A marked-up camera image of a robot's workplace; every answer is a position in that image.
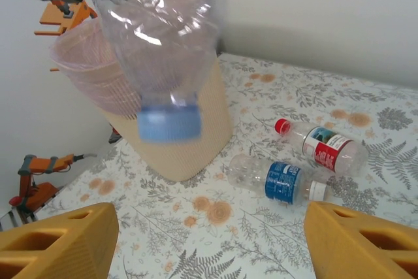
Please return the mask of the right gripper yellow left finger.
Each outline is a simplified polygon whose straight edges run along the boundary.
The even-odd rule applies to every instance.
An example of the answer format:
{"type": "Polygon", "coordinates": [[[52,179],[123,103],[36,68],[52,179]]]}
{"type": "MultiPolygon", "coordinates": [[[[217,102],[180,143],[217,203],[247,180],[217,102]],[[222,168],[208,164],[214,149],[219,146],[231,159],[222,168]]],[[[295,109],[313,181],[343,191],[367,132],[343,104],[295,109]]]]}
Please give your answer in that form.
{"type": "Polygon", "coordinates": [[[2,278],[106,278],[118,241],[112,203],[1,232],[2,278]]]}

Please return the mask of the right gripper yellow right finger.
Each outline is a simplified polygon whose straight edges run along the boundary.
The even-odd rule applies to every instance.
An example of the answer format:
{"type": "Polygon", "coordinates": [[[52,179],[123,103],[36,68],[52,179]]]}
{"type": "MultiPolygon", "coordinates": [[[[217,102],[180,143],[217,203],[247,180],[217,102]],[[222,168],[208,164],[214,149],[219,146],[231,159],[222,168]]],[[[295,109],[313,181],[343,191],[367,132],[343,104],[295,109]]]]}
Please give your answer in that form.
{"type": "Polygon", "coordinates": [[[317,278],[417,277],[417,230],[412,227],[312,201],[304,234],[317,278]]]}

